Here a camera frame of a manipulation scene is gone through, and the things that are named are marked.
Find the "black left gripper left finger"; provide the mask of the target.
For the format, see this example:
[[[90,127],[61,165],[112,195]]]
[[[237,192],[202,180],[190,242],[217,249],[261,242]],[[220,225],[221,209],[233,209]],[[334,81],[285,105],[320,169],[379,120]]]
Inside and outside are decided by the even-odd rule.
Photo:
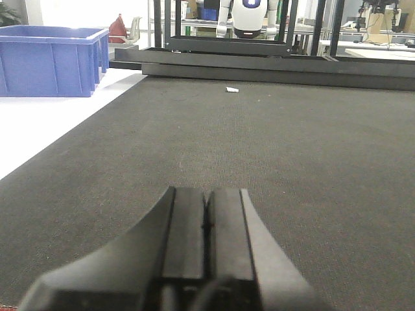
[[[136,225],[98,250],[44,273],[19,310],[144,310],[165,281],[204,278],[204,195],[169,187]]]

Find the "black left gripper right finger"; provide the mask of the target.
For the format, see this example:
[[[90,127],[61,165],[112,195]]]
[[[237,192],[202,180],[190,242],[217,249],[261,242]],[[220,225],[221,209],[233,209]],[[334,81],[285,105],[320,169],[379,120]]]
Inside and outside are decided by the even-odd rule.
[[[303,278],[257,214],[245,189],[215,189],[208,201],[210,271],[231,275],[249,310],[323,310],[324,300]]]

